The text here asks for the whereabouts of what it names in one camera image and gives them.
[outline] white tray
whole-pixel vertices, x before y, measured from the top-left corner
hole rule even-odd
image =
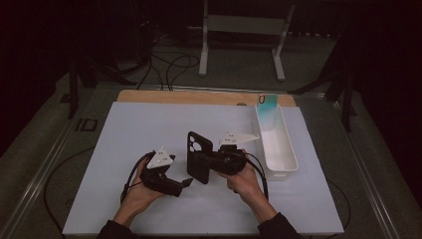
[[[257,154],[269,181],[286,180],[298,169],[298,161],[292,148],[282,108],[277,105],[271,114],[258,114],[255,107],[254,133]]]

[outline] gray carpet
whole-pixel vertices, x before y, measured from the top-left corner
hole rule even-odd
[[[199,77],[198,67],[189,69],[174,82],[174,89],[280,93],[294,90],[317,78],[334,43],[333,40],[324,38],[289,37],[282,55],[287,80],[279,83],[273,69],[269,52],[270,45],[235,44],[231,46],[234,49],[229,50],[223,49],[221,46],[223,44],[215,42],[210,47],[207,76]],[[174,50],[187,52],[197,57],[200,54],[200,48],[194,41],[192,44],[182,46],[159,44],[154,48],[156,52]],[[168,61],[178,56],[168,53],[155,54]],[[185,59],[177,63],[186,64],[187,62]],[[153,59],[153,65],[164,77],[168,64]],[[180,69],[172,68],[171,71],[174,72],[170,71],[170,76],[176,76],[177,70],[180,71]],[[143,69],[130,76],[129,79],[139,82],[145,72],[146,69]],[[326,87],[316,88],[314,92],[323,93]],[[95,131],[72,130],[63,141],[64,147],[57,151],[55,165],[67,159],[69,161],[51,178],[47,196],[51,210],[62,226],[70,212],[70,206],[67,204],[76,196],[92,151],[78,153],[96,144],[109,107],[115,101],[118,92],[124,88],[126,87],[105,79],[96,90],[83,92],[84,96],[90,97],[82,98],[83,106],[77,115],[77,120],[98,120],[99,128]],[[159,88],[155,72],[148,75],[141,88]],[[0,160],[0,190],[2,191],[0,224],[2,227],[11,217],[16,203],[44,159],[51,158],[49,153],[57,144],[57,138],[60,137],[62,129],[66,125],[70,128],[75,128],[77,125],[77,120],[67,120],[68,106],[59,103],[62,94],[66,91],[67,77],[64,77],[58,82],[55,95],[39,110]],[[359,95],[353,96],[356,116],[351,118],[351,134],[345,133],[338,124],[337,111],[332,103],[327,103],[314,94],[297,97],[296,101],[304,114],[322,170],[330,181],[328,185],[343,225],[346,224],[350,215],[345,233],[335,238],[388,238],[384,234],[385,229],[380,219],[374,212],[372,198],[368,196],[365,186],[365,177],[360,175],[356,167],[350,140],[367,166],[370,178],[376,185],[383,205],[394,223],[397,234],[389,238],[397,236],[422,238],[421,210],[406,187]],[[43,192],[40,192],[33,205],[29,205],[28,214],[22,216],[14,238],[60,238],[43,204]]]

